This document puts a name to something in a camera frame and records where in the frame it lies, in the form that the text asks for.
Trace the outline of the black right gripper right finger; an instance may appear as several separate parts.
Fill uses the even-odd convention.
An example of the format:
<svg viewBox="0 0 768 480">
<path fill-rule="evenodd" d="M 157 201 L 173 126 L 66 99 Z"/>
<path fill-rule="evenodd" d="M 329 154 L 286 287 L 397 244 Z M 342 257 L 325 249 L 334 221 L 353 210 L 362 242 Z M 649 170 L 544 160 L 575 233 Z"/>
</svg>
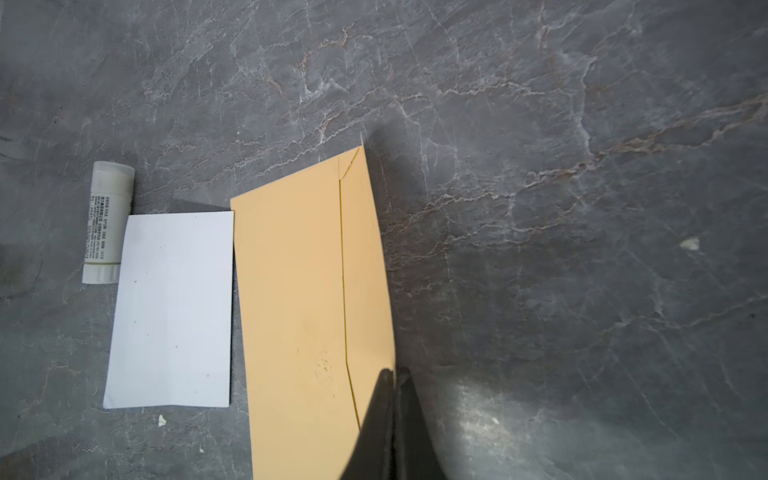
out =
<svg viewBox="0 0 768 480">
<path fill-rule="evenodd" d="M 442 469 L 410 371 L 395 374 L 393 459 L 396 479 L 442 479 Z"/>
</svg>

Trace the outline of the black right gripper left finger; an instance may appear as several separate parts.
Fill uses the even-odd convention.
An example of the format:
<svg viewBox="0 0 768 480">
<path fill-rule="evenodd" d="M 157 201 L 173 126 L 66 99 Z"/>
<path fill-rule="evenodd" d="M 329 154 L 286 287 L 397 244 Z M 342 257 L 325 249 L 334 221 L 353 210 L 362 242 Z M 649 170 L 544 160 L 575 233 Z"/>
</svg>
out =
<svg viewBox="0 0 768 480">
<path fill-rule="evenodd" d="M 394 373 L 383 369 L 341 480 L 393 478 L 394 399 Z"/>
</svg>

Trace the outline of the tan paper envelope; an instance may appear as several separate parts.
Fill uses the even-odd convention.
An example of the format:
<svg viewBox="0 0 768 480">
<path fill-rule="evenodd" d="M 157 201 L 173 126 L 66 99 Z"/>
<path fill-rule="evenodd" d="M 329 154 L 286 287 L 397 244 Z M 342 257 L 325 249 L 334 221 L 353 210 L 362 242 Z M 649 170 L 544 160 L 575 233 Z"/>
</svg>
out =
<svg viewBox="0 0 768 480">
<path fill-rule="evenodd" d="M 233 198 L 257 479 L 336 479 L 395 366 L 381 234 L 357 147 Z"/>
</svg>

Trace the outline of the blue bordered floral letter paper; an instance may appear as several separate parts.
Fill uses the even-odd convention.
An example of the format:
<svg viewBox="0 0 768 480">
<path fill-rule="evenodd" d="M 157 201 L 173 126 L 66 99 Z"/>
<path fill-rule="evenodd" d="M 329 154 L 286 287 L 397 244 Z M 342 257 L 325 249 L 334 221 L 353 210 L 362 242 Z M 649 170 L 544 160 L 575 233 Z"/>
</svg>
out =
<svg viewBox="0 0 768 480">
<path fill-rule="evenodd" d="M 127 222 L 103 406 L 230 404 L 231 211 Z"/>
</svg>

